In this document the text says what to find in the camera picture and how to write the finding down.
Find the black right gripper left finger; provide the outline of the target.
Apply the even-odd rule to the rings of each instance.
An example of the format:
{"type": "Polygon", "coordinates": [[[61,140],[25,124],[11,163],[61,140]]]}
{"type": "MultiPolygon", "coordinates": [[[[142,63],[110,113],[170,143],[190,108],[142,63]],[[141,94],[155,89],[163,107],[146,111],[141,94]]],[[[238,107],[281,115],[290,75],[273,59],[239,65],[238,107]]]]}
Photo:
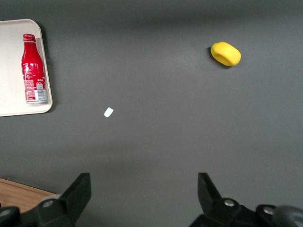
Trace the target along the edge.
{"type": "Polygon", "coordinates": [[[91,198],[89,173],[81,173],[57,199],[47,199],[36,207],[38,227],[74,227],[91,198]]]}

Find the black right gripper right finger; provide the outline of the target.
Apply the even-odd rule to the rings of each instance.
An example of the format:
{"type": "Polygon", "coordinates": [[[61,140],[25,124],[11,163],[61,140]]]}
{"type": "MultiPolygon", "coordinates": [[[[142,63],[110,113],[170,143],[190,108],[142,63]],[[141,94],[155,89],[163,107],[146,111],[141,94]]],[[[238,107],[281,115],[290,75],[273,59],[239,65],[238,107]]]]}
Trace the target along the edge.
{"type": "Polygon", "coordinates": [[[203,214],[192,227],[232,227],[241,206],[230,198],[223,198],[207,173],[198,174],[197,194],[203,214]]]}

